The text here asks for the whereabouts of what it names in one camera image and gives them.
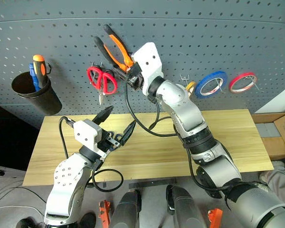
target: scissor handle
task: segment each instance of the scissor handle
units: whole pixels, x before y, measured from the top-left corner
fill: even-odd
[[[104,72],[102,77],[103,77],[103,80],[104,80],[104,90],[103,90],[104,94],[110,95],[110,94],[116,93],[116,90],[117,90],[117,81],[116,81],[116,79],[108,72]],[[107,81],[108,79],[113,83],[114,88],[113,88],[112,91],[108,91],[108,81]]]
[[[93,72],[96,72],[98,74],[98,79],[96,81],[96,83],[93,81]],[[96,67],[96,66],[90,66],[87,70],[86,70],[86,74],[87,77],[89,78],[91,84],[93,87],[95,87],[95,89],[100,89],[101,87],[101,78],[103,75],[103,72],[100,68]]]

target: plier handle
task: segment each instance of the plier handle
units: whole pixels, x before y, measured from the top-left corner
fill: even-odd
[[[124,64],[117,61],[117,59],[111,54],[108,47],[102,42],[102,40],[99,37],[94,37],[94,42],[96,43],[99,50],[103,53],[104,57],[113,64],[114,67],[119,67],[124,72],[127,72],[129,68],[133,66],[133,61],[131,57],[129,56],[129,53],[123,44],[123,42],[120,40],[120,38],[117,36],[117,34],[111,29],[111,27],[107,24],[104,25],[104,30],[109,35],[109,37],[113,40],[113,42],[118,46],[119,50],[121,51],[123,55]]]

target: blue tape roll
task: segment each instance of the blue tape roll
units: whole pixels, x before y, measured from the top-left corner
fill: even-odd
[[[211,97],[211,96],[217,94],[220,91],[220,89],[218,88],[215,92],[213,92],[212,94],[209,94],[209,95],[202,95],[202,93],[201,93],[203,86],[215,78],[221,78],[223,80],[223,83],[220,86],[221,88],[224,88],[226,86],[227,79],[228,79],[227,74],[224,71],[214,72],[214,73],[204,77],[196,86],[195,95],[197,98],[208,98],[208,97]]]

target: gray floor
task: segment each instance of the gray floor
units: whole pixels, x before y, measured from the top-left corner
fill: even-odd
[[[243,179],[247,181],[256,181],[257,173],[243,173]],[[0,189],[8,184],[22,180],[22,178],[0,178]],[[98,202],[108,200],[112,202],[113,207],[117,205],[121,197],[128,191],[129,183],[147,180],[128,180],[123,186],[111,193],[102,193],[96,189],[86,189],[84,196],[84,203],[82,206],[82,215],[89,211],[94,211],[98,215]],[[222,228],[242,228],[237,222],[235,216],[226,207],[224,200],[210,198],[204,190],[198,188],[189,177],[176,178],[177,184],[184,187],[191,196],[195,199],[205,220],[207,219],[207,212],[209,209],[215,207],[223,210]],[[14,183],[10,187],[16,187],[21,182]],[[29,187],[31,190],[38,193],[43,199],[47,199],[52,186],[35,186]],[[166,199],[165,199],[166,185],[151,186],[140,189],[142,193],[142,211],[140,213],[140,227],[141,228],[157,228],[164,219],[163,228],[173,228],[173,220],[171,216],[166,213]],[[45,203],[42,202],[31,192],[24,189],[14,189],[11,193],[6,195],[1,201],[0,206],[7,205],[21,205],[33,206],[39,209],[42,213],[45,211]],[[0,209],[0,228],[14,228],[16,223],[26,217],[32,217],[36,222],[41,222],[40,215],[33,209],[26,208],[3,208]],[[100,219],[97,219],[96,228],[101,228]]]

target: red tape roll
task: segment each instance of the red tape roll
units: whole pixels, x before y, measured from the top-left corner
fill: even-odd
[[[235,84],[237,81],[239,81],[239,80],[242,79],[242,78],[248,78],[248,77],[249,77],[250,79],[252,79],[252,82],[251,82],[249,85],[247,85],[247,86],[245,86],[245,87],[243,87],[243,88],[241,88],[241,89],[233,89],[233,86],[234,86],[234,84]],[[257,76],[256,76],[253,72],[246,72],[246,73],[240,74],[239,76],[235,77],[235,78],[230,82],[230,84],[229,84],[229,89],[230,89],[230,91],[231,91],[232,93],[239,94],[239,93],[242,93],[242,92],[244,92],[244,91],[246,91],[246,90],[251,89],[251,88],[255,85],[256,82],[257,82]]]

